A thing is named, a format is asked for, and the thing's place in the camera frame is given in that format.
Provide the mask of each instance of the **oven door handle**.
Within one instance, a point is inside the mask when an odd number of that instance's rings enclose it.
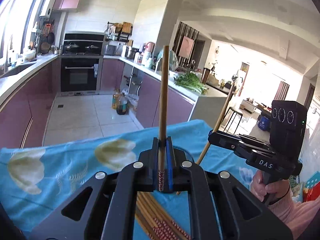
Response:
[[[64,69],[94,69],[93,67],[64,67]]]

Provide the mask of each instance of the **camera lens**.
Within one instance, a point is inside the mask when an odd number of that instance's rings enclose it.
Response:
[[[284,121],[284,119],[285,119],[285,111],[284,111],[283,108],[280,108],[278,118],[279,118],[280,122]]]
[[[277,109],[272,109],[272,117],[276,118],[277,117]]]
[[[287,120],[288,120],[288,123],[292,123],[293,122],[293,112],[292,111],[289,111],[288,114],[287,114]]]

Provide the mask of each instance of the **pink sleeve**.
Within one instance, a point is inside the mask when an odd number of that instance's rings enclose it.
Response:
[[[292,231],[293,239],[297,239],[315,217],[320,207],[320,196],[305,203],[295,203],[291,198],[291,190],[269,209],[281,219]]]

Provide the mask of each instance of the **chopstick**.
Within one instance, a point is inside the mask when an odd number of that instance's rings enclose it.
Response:
[[[163,48],[160,117],[158,179],[159,191],[164,187],[164,165],[166,154],[169,46]],[[191,237],[169,216],[150,193],[138,192],[135,218],[142,230],[152,240],[190,240]]]
[[[230,101],[230,99],[231,99],[231,97],[232,97],[233,88],[234,88],[234,87],[235,87],[235,82],[232,83],[232,86],[231,86],[230,91],[229,91],[229,93],[228,93],[227,99],[226,99],[226,101],[224,102],[224,105],[223,105],[223,107],[222,107],[222,110],[221,110],[221,112],[220,112],[220,115],[219,115],[219,117],[218,117],[218,120],[217,120],[217,122],[216,122],[216,125],[215,125],[215,127],[214,127],[214,129],[213,129],[213,132],[217,132],[217,131],[219,130],[219,127],[220,127],[220,125],[221,125],[221,123],[222,123],[222,121],[223,121],[223,119],[224,119],[224,115],[226,114],[226,110],[227,110],[229,101]],[[196,161],[196,164],[200,165],[200,163],[202,162],[204,156],[207,154],[210,145],[211,145],[211,144],[210,144],[209,142],[206,143],[206,145],[204,146],[204,149],[202,150],[202,152],[201,152],[198,160]]]
[[[182,240],[189,240],[190,236],[186,233],[178,224],[167,214],[167,212],[163,209],[163,207],[155,200],[155,198],[150,193],[140,192],[138,197],[141,198],[141,201],[145,201],[153,214],[155,214],[155,219],[157,219],[158,223],[161,224],[170,235],[175,239],[178,237]]]
[[[165,140],[167,138],[167,106],[168,106],[168,75],[169,75],[169,46],[163,46],[161,69],[160,117],[159,117],[159,191],[164,186]]]

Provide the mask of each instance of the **hand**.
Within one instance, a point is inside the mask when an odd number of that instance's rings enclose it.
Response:
[[[251,183],[251,193],[254,194],[261,202],[267,193],[275,193],[275,198],[282,198],[287,194],[289,189],[289,180],[279,180],[268,185],[263,184],[262,171],[258,170],[253,176]]]

